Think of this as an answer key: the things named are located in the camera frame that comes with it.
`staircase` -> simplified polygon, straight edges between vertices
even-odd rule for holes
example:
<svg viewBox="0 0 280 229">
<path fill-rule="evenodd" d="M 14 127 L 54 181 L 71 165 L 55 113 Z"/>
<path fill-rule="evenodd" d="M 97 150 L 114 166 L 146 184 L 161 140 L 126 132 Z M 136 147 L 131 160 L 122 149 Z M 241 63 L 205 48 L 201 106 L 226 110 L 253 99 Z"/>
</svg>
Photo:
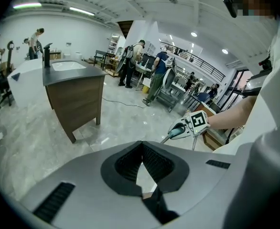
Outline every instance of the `staircase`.
<svg viewBox="0 0 280 229">
<path fill-rule="evenodd" d="M 125 39 L 126 39 L 128 33 L 129 33 L 129 30 L 130 30 L 133 22 L 134 21 L 120 21 L 120 22 L 118 22 L 118 25 L 119 25 Z"/>
</svg>

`marble floor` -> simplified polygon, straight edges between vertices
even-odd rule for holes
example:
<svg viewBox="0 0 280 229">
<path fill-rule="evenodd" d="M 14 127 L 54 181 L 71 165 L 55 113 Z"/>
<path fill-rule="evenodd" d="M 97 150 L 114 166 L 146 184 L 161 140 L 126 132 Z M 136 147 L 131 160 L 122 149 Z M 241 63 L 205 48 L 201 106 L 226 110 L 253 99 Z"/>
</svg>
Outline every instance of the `marble floor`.
<svg viewBox="0 0 280 229">
<path fill-rule="evenodd" d="M 103 97 L 111 101 L 145 107 L 142 91 L 118 86 L 118 78 L 105 77 Z M 72 144 L 62 129 L 47 98 L 38 98 L 27 107 L 19 108 L 15 102 L 0 109 L 0 189 L 20 200 L 37 182 L 69 160 L 102 149 L 135 141 L 160 142 L 177 118 L 175 109 L 154 101 L 150 107 L 139 108 L 102 100 L 101 125 L 90 121 L 74 132 Z M 167 145 L 191 149 L 191 138 L 169 140 Z M 211 152 L 197 139 L 197 151 Z M 154 182 L 142 165 L 137 184 L 143 192 L 150 192 Z"/>
</svg>

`ceiling light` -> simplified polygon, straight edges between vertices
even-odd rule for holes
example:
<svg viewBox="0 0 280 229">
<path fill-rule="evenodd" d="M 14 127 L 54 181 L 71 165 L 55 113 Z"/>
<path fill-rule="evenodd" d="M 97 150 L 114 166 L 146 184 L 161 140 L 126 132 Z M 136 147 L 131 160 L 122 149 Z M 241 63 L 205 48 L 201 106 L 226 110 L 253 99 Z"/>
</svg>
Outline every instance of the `ceiling light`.
<svg viewBox="0 0 280 229">
<path fill-rule="evenodd" d="M 34 8 L 41 7 L 41 3 L 39 2 L 31 2 L 31 3 L 23 3 L 13 6 L 14 9 L 25 9 L 25 8 Z"/>
<path fill-rule="evenodd" d="M 80 10 L 80 9 L 73 8 L 73 7 L 70 7 L 70 10 L 73 10 L 73 11 L 76 11 L 76 12 L 80 12 L 80 13 L 85 13 L 85 14 L 88 14 L 90 16 L 95 16 L 95 14 L 92 13 L 92 12 L 88 12 L 88 11 L 85 11 L 85 10 Z"/>
</svg>

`shoe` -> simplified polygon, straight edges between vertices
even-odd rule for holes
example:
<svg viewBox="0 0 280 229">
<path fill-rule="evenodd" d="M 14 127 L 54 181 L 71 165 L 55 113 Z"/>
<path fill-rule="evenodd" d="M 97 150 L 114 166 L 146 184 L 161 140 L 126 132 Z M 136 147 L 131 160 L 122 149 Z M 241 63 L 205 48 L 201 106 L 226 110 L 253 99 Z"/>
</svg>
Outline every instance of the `shoe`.
<svg viewBox="0 0 280 229">
<path fill-rule="evenodd" d="M 150 102 L 147 99 L 143 99 L 142 102 L 146 105 L 146 106 L 150 106 Z"/>
</svg>

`green pants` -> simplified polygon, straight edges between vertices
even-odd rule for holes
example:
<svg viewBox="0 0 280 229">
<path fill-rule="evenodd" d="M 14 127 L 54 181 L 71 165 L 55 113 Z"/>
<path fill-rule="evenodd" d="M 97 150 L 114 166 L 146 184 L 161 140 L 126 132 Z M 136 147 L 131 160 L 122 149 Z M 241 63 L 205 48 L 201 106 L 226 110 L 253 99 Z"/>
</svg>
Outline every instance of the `green pants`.
<svg viewBox="0 0 280 229">
<path fill-rule="evenodd" d="M 151 80 L 149 95 L 146 98 L 149 102 L 155 99 L 155 93 L 159 89 L 159 87 L 161 87 L 163 78 L 164 74 L 155 74 L 153 79 Z"/>
</svg>

